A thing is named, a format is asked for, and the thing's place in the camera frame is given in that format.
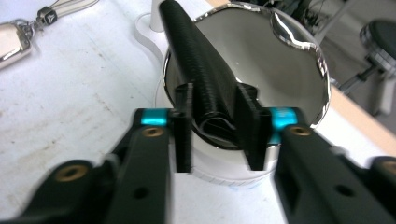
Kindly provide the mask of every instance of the black stool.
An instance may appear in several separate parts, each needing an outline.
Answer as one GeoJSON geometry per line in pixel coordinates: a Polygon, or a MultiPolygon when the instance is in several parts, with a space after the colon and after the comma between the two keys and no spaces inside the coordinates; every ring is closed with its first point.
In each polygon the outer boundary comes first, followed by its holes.
{"type": "Polygon", "coordinates": [[[345,82],[339,89],[344,94],[349,94],[358,84],[365,82],[371,74],[381,71],[382,80],[373,114],[388,115],[391,111],[396,84],[396,22],[371,21],[361,29],[361,42],[368,50],[366,58],[372,66],[345,82]]]}

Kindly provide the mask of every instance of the white table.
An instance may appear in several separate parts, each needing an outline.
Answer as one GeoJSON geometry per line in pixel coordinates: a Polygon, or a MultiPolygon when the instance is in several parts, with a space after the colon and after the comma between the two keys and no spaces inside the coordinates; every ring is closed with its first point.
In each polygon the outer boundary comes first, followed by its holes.
{"type": "MultiPolygon", "coordinates": [[[[180,1],[192,18],[206,1],[180,1]]],[[[2,1],[0,21],[34,19],[52,0],[2,1]]],[[[44,174],[63,161],[99,162],[152,107],[162,62],[134,38],[147,0],[100,0],[37,32],[30,56],[0,70],[0,219],[15,216],[44,174]]],[[[385,154],[331,108],[318,132],[359,164],[385,154]]],[[[175,175],[174,223],[282,223],[271,177],[231,188],[175,175]]]]}

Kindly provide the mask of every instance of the stool seat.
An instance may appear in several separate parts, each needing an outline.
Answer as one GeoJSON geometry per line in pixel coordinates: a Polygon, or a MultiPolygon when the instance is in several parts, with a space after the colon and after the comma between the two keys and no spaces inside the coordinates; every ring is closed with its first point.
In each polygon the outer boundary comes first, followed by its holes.
{"type": "Polygon", "coordinates": [[[383,70],[396,75],[396,22],[375,20],[361,29],[361,42],[369,59],[383,70]]]}

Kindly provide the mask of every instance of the brass screw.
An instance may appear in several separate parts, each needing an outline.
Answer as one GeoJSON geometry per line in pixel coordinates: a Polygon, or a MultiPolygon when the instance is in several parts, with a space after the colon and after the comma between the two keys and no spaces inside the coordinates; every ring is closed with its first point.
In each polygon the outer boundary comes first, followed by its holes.
{"type": "Polygon", "coordinates": [[[396,175],[396,161],[384,161],[382,165],[386,170],[396,175]]]}
{"type": "Polygon", "coordinates": [[[309,129],[303,128],[303,127],[291,127],[290,131],[296,135],[300,136],[308,136],[311,134],[311,131],[309,129]]]}
{"type": "Polygon", "coordinates": [[[59,182],[69,182],[77,180],[88,173],[87,166],[84,165],[70,165],[64,167],[56,173],[55,179],[59,182]]]}
{"type": "Polygon", "coordinates": [[[143,130],[142,132],[143,135],[146,137],[158,137],[163,134],[163,129],[162,128],[147,128],[143,130]]]}

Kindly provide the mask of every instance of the keychain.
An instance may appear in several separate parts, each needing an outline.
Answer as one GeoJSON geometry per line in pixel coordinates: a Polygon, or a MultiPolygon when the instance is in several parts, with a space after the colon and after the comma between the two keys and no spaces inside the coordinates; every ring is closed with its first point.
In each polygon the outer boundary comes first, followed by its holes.
{"type": "Polygon", "coordinates": [[[52,25],[62,16],[94,5],[99,0],[58,0],[37,12],[35,21],[17,19],[0,23],[0,69],[16,62],[32,50],[35,31],[52,25]]]}

